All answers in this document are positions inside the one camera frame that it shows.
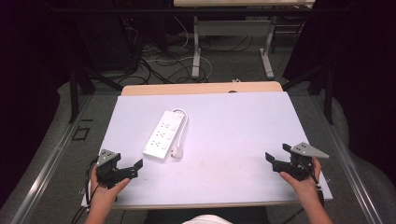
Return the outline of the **dark curtain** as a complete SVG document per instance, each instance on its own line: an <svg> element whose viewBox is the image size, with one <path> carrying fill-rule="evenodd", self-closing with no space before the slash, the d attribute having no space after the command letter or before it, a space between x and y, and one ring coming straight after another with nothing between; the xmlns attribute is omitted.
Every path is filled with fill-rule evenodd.
<svg viewBox="0 0 396 224"><path fill-rule="evenodd" d="M40 0L0 0L0 207L46 135L66 72Z"/></svg>
<svg viewBox="0 0 396 224"><path fill-rule="evenodd" d="M318 66L336 37L333 97L349 128L349 148L396 183L396 0L316 0L315 9L357 7L339 18L310 18L283 78L292 81Z"/></svg>

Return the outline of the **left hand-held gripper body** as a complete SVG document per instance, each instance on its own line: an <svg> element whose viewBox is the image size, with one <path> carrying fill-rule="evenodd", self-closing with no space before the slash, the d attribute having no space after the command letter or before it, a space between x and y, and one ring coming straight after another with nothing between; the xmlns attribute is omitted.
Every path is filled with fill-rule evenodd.
<svg viewBox="0 0 396 224"><path fill-rule="evenodd" d="M120 153L116 153L107 149L102 149L97 160L97 178L100 184L108 189L115 187L123 180L124 171L133 170L134 166L119 169L118 161L121 159Z"/></svg>

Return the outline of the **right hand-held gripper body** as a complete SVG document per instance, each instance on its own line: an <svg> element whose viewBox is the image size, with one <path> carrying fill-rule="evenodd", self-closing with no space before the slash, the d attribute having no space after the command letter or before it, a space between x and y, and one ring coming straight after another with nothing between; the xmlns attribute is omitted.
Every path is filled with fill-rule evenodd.
<svg viewBox="0 0 396 224"><path fill-rule="evenodd" d="M305 180L313 175L313 157L322 159L330 158L325 152L302 142L291 147L289 161L278 161L275 159L272 164L273 171L278 173L286 172L298 181Z"/></svg>

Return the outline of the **person's right hand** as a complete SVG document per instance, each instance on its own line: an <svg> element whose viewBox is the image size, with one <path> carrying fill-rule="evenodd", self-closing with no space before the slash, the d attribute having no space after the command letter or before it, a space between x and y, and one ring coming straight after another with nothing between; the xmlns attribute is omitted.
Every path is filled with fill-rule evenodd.
<svg viewBox="0 0 396 224"><path fill-rule="evenodd" d="M308 195L311 196L314 193L318 195L317 183L319 181L319 175L321 172L321 165L317 158L312 159L313 162L313 175L314 177L309 177L305 180L298 181L294 179L291 175L286 172L281 172L279 175L293 188L297 198L299 196Z"/></svg>

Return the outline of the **white power strip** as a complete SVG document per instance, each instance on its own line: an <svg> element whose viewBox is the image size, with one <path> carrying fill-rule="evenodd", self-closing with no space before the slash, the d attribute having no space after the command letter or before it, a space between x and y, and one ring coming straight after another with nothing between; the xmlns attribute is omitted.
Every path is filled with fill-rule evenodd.
<svg viewBox="0 0 396 224"><path fill-rule="evenodd" d="M165 111L143 149L143 154L163 160L182 124L185 115L175 111Z"/></svg>

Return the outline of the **desk with white legs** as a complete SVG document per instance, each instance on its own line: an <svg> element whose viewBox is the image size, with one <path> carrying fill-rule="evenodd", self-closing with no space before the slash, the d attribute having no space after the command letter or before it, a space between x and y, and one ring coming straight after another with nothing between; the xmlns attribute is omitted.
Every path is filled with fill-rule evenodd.
<svg viewBox="0 0 396 224"><path fill-rule="evenodd" d="M182 9L295 9L297 7L312 7L316 0L174 0L175 7ZM269 60L269 50L275 35L277 16L267 16L266 20L230 20L210 19L204 21L197 16L193 17L193 44L194 55L191 76L200 75L199 67L203 59L199 45L201 36L264 36L264 47L260 49L265 76L275 78Z"/></svg>

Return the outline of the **black metal stand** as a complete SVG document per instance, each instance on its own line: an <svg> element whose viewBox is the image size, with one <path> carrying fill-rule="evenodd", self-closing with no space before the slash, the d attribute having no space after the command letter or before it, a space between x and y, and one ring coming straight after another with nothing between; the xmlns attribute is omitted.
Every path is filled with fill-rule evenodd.
<svg viewBox="0 0 396 224"><path fill-rule="evenodd" d="M323 114L326 120L333 125L332 120L332 89L334 78L334 66L330 63L322 63L315 66L313 69L287 82L282 86L284 91L289 90L291 87L306 81L311 80L307 92L309 95L319 95L321 90L325 90Z"/></svg>
<svg viewBox="0 0 396 224"><path fill-rule="evenodd" d="M82 91L84 94L92 95L96 91L92 83L92 79L98 79L100 82L113 88L116 91L121 91L122 86L116 82L104 77L96 70L83 65L82 63L75 63L69 71L70 84L70 100L71 100L71 117L69 122L73 123L79 115L79 99L78 92Z"/></svg>

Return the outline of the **white table mat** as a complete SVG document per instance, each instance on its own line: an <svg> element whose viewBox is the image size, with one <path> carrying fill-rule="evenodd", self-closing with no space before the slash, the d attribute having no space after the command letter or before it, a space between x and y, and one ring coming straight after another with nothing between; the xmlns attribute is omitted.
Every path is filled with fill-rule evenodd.
<svg viewBox="0 0 396 224"><path fill-rule="evenodd" d="M182 159L144 155L163 112L174 108L189 116ZM282 146L305 139L283 91L121 96L102 147L120 153L120 168L144 163L119 194L117 209L224 207L295 203L292 188L265 156L286 161Z"/></svg>

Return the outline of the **person's left hand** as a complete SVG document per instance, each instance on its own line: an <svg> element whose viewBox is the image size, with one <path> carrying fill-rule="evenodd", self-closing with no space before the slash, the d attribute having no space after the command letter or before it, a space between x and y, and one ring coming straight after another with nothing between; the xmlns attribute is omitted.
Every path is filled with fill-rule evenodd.
<svg viewBox="0 0 396 224"><path fill-rule="evenodd" d="M119 193L130 183L129 178L124 178L115 187L108 189L103 187L97 178L97 166L94 165L91 172L91 206L99 205L109 205L116 201Z"/></svg>

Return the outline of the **black floor socket frame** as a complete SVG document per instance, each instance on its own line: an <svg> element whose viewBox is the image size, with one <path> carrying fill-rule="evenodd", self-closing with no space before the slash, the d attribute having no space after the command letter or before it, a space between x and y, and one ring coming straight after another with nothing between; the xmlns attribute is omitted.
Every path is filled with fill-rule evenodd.
<svg viewBox="0 0 396 224"><path fill-rule="evenodd" d="M72 140L85 141L90 130L91 130L90 128L78 126L75 132L72 134Z"/></svg>

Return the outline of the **aluminium floor rail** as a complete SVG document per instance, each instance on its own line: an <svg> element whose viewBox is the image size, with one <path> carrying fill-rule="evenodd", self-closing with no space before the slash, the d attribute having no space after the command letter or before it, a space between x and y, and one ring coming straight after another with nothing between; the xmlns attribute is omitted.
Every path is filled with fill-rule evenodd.
<svg viewBox="0 0 396 224"><path fill-rule="evenodd" d="M6 224L72 224L81 209L84 178L96 154L92 96L84 96L73 123L61 107L29 170L13 192L14 215ZM85 141L73 141L77 127L90 128Z"/></svg>
<svg viewBox="0 0 396 224"><path fill-rule="evenodd" d="M328 130L333 143L335 144L335 154L341 163L346 178L349 182L352 191L361 207L366 220L369 224L384 224L381 216L376 211L372 199L370 198L366 187L364 186L360 175L357 172L356 165L352 160L346 146L343 144L340 136L335 130L334 126L330 124L328 119L324 115L324 104L321 102L319 96L312 96L311 101L313 102L319 116L324 123L324 126Z"/></svg>

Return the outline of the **person's white shirt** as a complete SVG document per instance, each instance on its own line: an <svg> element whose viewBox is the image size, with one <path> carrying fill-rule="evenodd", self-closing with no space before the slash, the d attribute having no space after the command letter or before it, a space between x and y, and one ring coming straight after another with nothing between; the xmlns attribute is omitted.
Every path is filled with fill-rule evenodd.
<svg viewBox="0 0 396 224"><path fill-rule="evenodd" d="M184 221L182 224L233 224L232 222L215 215L200 215L190 220Z"/></svg>

